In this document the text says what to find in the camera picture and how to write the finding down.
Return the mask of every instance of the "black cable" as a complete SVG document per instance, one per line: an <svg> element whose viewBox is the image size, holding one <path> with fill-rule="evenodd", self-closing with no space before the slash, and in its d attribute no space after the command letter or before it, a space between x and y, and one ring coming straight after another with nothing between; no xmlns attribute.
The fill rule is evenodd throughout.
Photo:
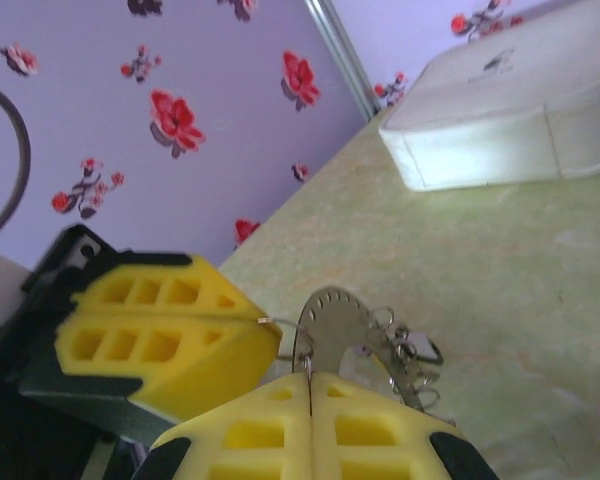
<svg viewBox="0 0 600 480"><path fill-rule="evenodd" d="M0 230L9 221L11 216L14 214L24 191L27 188L27 182L29 181L29 172L31 170L31 143L29 142L29 134L27 127L24 124L24 120L20 115L20 112L16 106L7 98L7 96L0 91L0 106L9 116L9 120L13 124L13 128L18 138L18 148L20 150L20 165L18 168L18 177L16 183L11 191L11 196L0 212Z"/></svg>

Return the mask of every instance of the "black foam edge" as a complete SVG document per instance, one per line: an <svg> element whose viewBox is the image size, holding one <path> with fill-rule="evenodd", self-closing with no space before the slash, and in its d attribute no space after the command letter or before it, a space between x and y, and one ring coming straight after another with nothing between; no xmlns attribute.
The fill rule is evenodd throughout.
<svg viewBox="0 0 600 480"><path fill-rule="evenodd" d="M191 447L191 439L178 437L151 450L131 480L172 480Z"/></svg>
<svg viewBox="0 0 600 480"><path fill-rule="evenodd" d="M429 441L451 480L499 480L482 455L467 440L447 432L435 432Z"/></svg>

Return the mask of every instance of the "purple wallpaper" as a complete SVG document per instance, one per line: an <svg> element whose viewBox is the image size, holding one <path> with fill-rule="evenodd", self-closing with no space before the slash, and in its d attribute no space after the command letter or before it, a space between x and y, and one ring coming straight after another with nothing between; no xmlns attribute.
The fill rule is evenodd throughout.
<svg viewBox="0 0 600 480"><path fill-rule="evenodd" d="M301 1L0 2L0 90L31 172L0 253L85 222L224 260L364 124ZM0 111L0 209L17 143Z"/></svg>
<svg viewBox="0 0 600 480"><path fill-rule="evenodd" d="M397 103L438 54L578 0L331 0L380 104Z"/></svg>

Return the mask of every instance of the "metal strip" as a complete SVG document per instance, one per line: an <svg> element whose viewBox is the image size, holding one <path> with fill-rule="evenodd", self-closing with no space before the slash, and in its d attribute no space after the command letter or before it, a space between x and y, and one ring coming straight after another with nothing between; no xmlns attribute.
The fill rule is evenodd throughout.
<svg viewBox="0 0 600 480"><path fill-rule="evenodd" d="M305 0L305 3L349 84L360 112L367 121L371 120L381 107L331 0Z"/></svg>

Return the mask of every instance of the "flower pattern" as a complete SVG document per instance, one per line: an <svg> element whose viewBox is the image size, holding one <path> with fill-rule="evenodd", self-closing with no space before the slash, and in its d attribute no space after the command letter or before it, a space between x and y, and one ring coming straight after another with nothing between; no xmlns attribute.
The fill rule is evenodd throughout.
<svg viewBox="0 0 600 480"><path fill-rule="evenodd" d="M240 245L242 245L259 227L260 222L253 222L245 218L239 218L236 220L234 225L236 242L235 248L238 248Z"/></svg>
<svg viewBox="0 0 600 480"><path fill-rule="evenodd" d="M315 105L321 94L313 84L315 76L309 61L288 50L282 58L284 70L280 85L284 95L295 102L298 112L307 105Z"/></svg>
<svg viewBox="0 0 600 480"><path fill-rule="evenodd" d="M404 76L404 73L398 72L396 73L393 83L388 83L386 85L378 83L373 90L378 97L386 102L387 107L391 107L402 100L408 81L409 80Z"/></svg>
<svg viewBox="0 0 600 480"><path fill-rule="evenodd" d="M511 0L490 0L486 8L474 12L470 17L458 13L451 19L451 32L457 37L468 36L469 42L473 42L523 23L524 19L519 15L508 21L502 19L504 11L498 9L508 5L511 5Z"/></svg>
<svg viewBox="0 0 600 480"><path fill-rule="evenodd" d="M227 3L233 6L233 12L236 18L242 22L251 20L251 16L258 8L258 0L216 0L218 5Z"/></svg>
<svg viewBox="0 0 600 480"><path fill-rule="evenodd" d="M94 158L87 158L80 163L82 180L71 187L70 192L58 192L51 198L51 208L58 213L69 213L74 209L80 212L82 220L93 217L104 202L106 194L124 183L124 175L114 172L111 185L102 180L102 174L94 173L103 167L103 163Z"/></svg>
<svg viewBox="0 0 600 480"><path fill-rule="evenodd" d="M7 66L17 74L28 77L38 73L38 59L18 43L1 48L0 53L7 59Z"/></svg>
<svg viewBox="0 0 600 480"><path fill-rule="evenodd" d="M162 15L162 0L127 0L127 7L133 15L140 17Z"/></svg>
<svg viewBox="0 0 600 480"><path fill-rule="evenodd" d="M291 167L291 171L293 172L293 177L300 183L304 183L309 176L309 167L303 163L294 163Z"/></svg>
<svg viewBox="0 0 600 480"><path fill-rule="evenodd" d="M171 147L171 156L177 159L187 150L198 150L205 141L204 134L194 127L195 116L184 98L176 98L164 90L151 92L151 134L156 142Z"/></svg>
<svg viewBox="0 0 600 480"><path fill-rule="evenodd" d="M162 57L156 55L149 58L149 49L144 45L138 47L138 54L130 63L125 63L120 67L120 73L127 78L134 77L137 83L146 80L152 69L162 64Z"/></svg>

